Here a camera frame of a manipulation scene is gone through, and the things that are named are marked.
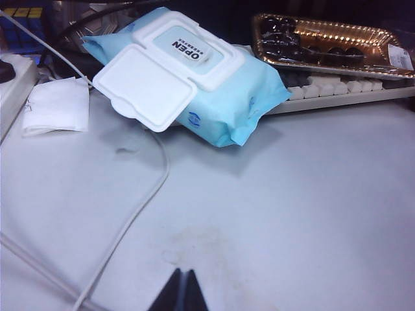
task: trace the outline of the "white tissue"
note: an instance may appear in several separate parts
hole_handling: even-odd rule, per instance
[[[84,79],[56,80],[38,84],[30,93],[23,116],[23,136],[54,130],[86,132],[89,91]]]

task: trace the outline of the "cable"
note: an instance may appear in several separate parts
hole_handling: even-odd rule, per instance
[[[63,56],[62,54],[60,54],[57,50],[55,50],[54,48],[52,48],[49,44],[47,44],[46,42],[44,42],[42,39],[40,39],[39,37],[35,36],[33,33],[31,33],[26,27],[24,27],[21,23],[19,23],[18,21],[14,20],[12,17],[10,17],[8,14],[4,13],[2,10],[0,10],[0,16],[3,16],[4,18],[6,18],[7,20],[9,20],[12,24],[14,24],[15,26],[19,27],[21,30],[23,30],[24,32],[26,32],[30,37],[32,37],[33,39],[35,39],[37,42],[41,43],[43,46],[45,46],[46,48],[48,48],[49,50],[51,50],[52,52],[54,52],[59,58],[61,58],[65,63],[67,63],[73,70],[75,70],[75,72],[81,77],[83,78],[89,85],[93,86],[92,82],[89,81],[89,79],[80,72],[80,70],[78,68],[75,67],[75,65],[73,65],[65,56]]]
[[[9,15],[7,15],[6,13],[4,13],[2,10],[0,10],[0,15],[5,17],[6,19],[8,19],[10,22],[12,22],[13,24],[15,24],[16,26],[18,26],[21,30],[23,30],[24,32],[26,32],[30,37],[34,38],[36,41],[40,42],[42,45],[44,45],[46,48],[50,49],[52,52],[54,52],[58,57],[60,57],[65,63],[67,63],[69,66],[71,66],[72,69],[75,70],[75,72],[77,72],[83,79],[85,79],[88,84],[90,84],[91,86],[93,86],[92,82],[88,80],[88,78],[86,76],[84,76],[69,60],[67,60],[63,55],[61,55],[58,51],[56,51],[54,48],[52,48],[50,45],[48,45],[47,43],[45,43],[43,40],[39,39],[37,36],[35,36],[34,34],[32,34],[29,30],[27,30],[23,25],[21,25],[20,23],[18,23],[17,21],[15,21],[13,18],[11,18]],[[98,278],[101,276],[102,272],[104,271],[107,263],[110,261],[113,253],[115,252],[115,250],[117,249],[119,243],[121,242],[121,240],[123,239],[123,237],[125,236],[126,232],[128,231],[128,229],[130,228],[130,226],[132,225],[132,223],[134,222],[134,220],[139,216],[139,214],[143,211],[143,209],[147,206],[147,203],[153,199],[153,197],[156,195],[156,193],[161,189],[161,187],[163,186],[163,184],[165,183],[167,177],[169,176],[169,172],[170,172],[170,161],[169,161],[169,157],[165,151],[163,142],[160,140],[160,138],[152,131],[150,131],[151,135],[153,136],[154,140],[157,142],[157,144],[159,145],[161,152],[163,154],[163,159],[164,159],[164,165],[165,165],[165,171],[164,174],[162,175],[162,177],[160,178],[160,180],[157,182],[157,184],[155,185],[155,187],[145,196],[143,203],[141,205],[138,206],[138,208],[134,211],[134,213],[131,215],[131,217],[128,219],[128,221],[125,223],[125,225],[123,226],[123,228],[120,230],[119,234],[117,235],[117,238],[115,239],[112,247],[110,248],[109,252],[106,254],[106,256],[104,257],[104,260],[101,262],[101,264],[99,265],[98,270],[95,272],[95,274],[93,275],[93,278],[91,279],[91,281],[88,283],[88,285],[86,286],[85,290],[80,294],[79,298],[77,299],[77,301],[75,302],[74,306],[73,306],[73,311],[78,311],[79,307],[82,305],[82,303],[85,301],[86,297],[89,295],[90,291],[92,290],[92,288],[94,287],[95,283],[97,282]],[[48,276],[48,279],[53,280],[54,282],[56,282],[56,278],[51,277],[50,273],[46,273],[44,272],[45,275]]]
[[[101,276],[102,272],[104,271],[107,263],[110,261],[114,251],[117,249],[120,241],[125,236],[126,232],[134,222],[134,220],[138,217],[138,215],[143,211],[143,209],[146,207],[147,203],[156,195],[156,193],[160,190],[161,186],[165,183],[167,177],[169,176],[170,172],[170,160],[167,156],[167,153],[165,151],[163,142],[160,140],[160,138],[152,131],[150,131],[153,138],[156,140],[157,144],[159,145],[161,152],[163,154],[164,159],[164,174],[157,182],[156,186],[146,195],[145,199],[143,200],[143,203],[138,206],[138,208],[132,213],[130,218],[127,220],[123,228],[120,230],[117,238],[115,239],[112,247],[110,248],[109,252],[105,255],[104,260],[101,262],[101,264],[98,267],[98,270],[93,274],[92,279],[86,286],[85,290],[81,293],[76,303],[73,305],[72,311],[78,311],[79,307],[81,306],[82,302],[85,300],[85,298],[89,295],[90,291],[94,287],[95,283],[97,282],[98,278]]]
[[[48,70],[48,72],[50,72],[52,78],[56,79],[56,76],[55,76],[53,70],[48,65],[43,65],[43,66]]]
[[[36,260],[32,255],[27,253],[24,249],[18,246],[10,238],[8,238],[3,232],[0,233],[0,243],[11,251],[15,256],[19,257],[22,261],[26,262],[33,270],[44,276],[47,280],[51,281],[56,287],[59,287],[63,292],[71,296],[74,300],[78,298],[78,292],[64,282],[61,278],[57,277],[53,272],[49,271],[43,264]],[[96,305],[90,300],[85,300],[83,306],[90,310],[96,311],[108,311],[107,309]]]
[[[99,19],[99,18],[101,18],[105,15],[115,13],[115,12],[118,12],[118,11],[122,11],[122,10],[127,10],[129,8],[134,8],[134,7],[141,6],[141,5],[151,5],[151,4],[154,4],[154,3],[161,3],[161,2],[166,2],[166,1],[170,1],[170,0],[145,0],[145,1],[140,1],[139,3],[138,2],[130,2],[130,3],[127,3],[127,4],[123,4],[123,5],[111,6],[110,8],[106,8],[106,9],[100,11],[100,12],[96,12],[94,14],[88,15],[88,16],[74,22],[73,24],[71,24],[70,26],[65,28],[63,31],[61,31],[61,33],[59,33],[55,37],[55,39],[51,42],[51,45],[55,46],[56,44],[59,43],[59,41],[62,38],[68,36],[70,33],[75,31],[79,27],[82,27],[83,25],[89,23],[90,21],[95,21],[96,19]],[[48,50],[44,50],[42,52],[41,57],[40,57],[39,66],[42,66],[45,63],[47,53],[48,53]]]

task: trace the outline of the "sticker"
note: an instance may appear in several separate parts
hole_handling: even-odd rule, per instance
[[[181,38],[174,40],[171,45],[189,60],[200,60],[206,55],[206,51],[201,47],[197,47],[196,43],[191,43]]]
[[[410,56],[405,49],[388,44],[388,53],[390,65],[397,68],[414,70]]]

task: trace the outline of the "white power strip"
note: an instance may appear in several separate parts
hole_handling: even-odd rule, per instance
[[[0,84],[0,132],[1,140],[3,140],[38,81],[38,70],[30,58],[20,55],[4,54],[1,56],[1,60],[11,63],[16,72],[16,77],[13,80]]]

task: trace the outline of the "plastic food tray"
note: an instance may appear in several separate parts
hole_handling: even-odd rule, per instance
[[[262,20],[268,17],[277,19],[289,17],[294,19],[297,24],[294,32],[300,35],[302,47],[316,45],[322,52],[327,52],[332,47],[341,47],[344,50],[349,47],[356,47],[364,53],[364,60],[358,67],[332,67],[320,63],[279,60],[265,53],[261,42],[263,38],[260,32],[260,24]],[[386,80],[415,78],[414,71],[390,65],[388,44],[398,47],[401,44],[391,32],[385,29],[262,13],[254,16],[252,30],[254,36],[252,48],[255,55],[275,67],[289,67],[291,69],[338,75],[367,76]]]

